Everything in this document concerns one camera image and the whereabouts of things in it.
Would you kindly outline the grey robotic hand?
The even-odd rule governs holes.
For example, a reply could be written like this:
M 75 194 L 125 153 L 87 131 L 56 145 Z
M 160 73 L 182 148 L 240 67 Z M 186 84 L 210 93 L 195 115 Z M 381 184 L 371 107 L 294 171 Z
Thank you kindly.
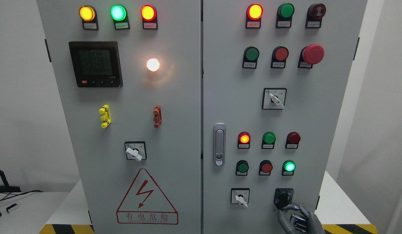
M 292 213 L 288 219 L 285 211 L 299 211 L 301 215 Z M 278 222 L 286 234 L 324 234 L 325 230 L 318 216 L 309 212 L 302 205 L 289 204 L 278 210 Z

